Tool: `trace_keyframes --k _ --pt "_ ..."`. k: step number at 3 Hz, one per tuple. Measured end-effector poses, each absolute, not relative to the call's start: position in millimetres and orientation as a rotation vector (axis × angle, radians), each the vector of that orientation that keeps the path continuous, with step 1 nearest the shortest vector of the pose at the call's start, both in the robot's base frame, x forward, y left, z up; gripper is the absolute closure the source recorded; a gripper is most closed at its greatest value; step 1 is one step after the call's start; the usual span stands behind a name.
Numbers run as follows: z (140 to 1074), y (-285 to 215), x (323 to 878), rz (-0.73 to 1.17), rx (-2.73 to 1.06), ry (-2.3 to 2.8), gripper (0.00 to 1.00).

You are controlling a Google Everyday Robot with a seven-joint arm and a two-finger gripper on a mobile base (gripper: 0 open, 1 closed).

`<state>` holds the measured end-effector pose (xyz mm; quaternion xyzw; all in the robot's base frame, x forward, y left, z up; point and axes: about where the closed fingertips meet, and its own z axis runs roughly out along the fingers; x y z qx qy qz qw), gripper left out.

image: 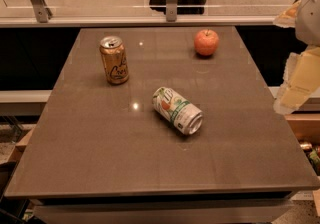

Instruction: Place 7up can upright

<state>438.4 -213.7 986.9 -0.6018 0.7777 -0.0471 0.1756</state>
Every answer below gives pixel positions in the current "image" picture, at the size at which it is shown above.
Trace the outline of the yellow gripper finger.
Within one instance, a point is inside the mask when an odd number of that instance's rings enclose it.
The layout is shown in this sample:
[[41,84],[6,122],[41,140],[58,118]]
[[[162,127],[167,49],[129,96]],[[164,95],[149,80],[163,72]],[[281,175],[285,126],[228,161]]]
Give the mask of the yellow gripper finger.
[[281,115],[298,110],[320,87],[320,47],[309,46],[301,54],[291,53],[286,61],[273,108]]
[[285,11],[275,17],[273,24],[281,28],[294,28],[296,13],[300,3],[300,0],[294,2],[291,7],[287,8]]

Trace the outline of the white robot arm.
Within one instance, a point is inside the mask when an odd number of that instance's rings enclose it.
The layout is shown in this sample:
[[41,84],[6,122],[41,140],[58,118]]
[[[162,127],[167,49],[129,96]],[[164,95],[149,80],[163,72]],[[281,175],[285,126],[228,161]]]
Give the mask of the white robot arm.
[[273,24],[294,28],[307,48],[290,53],[273,108],[281,115],[298,110],[320,88],[320,0],[298,0],[279,14]]

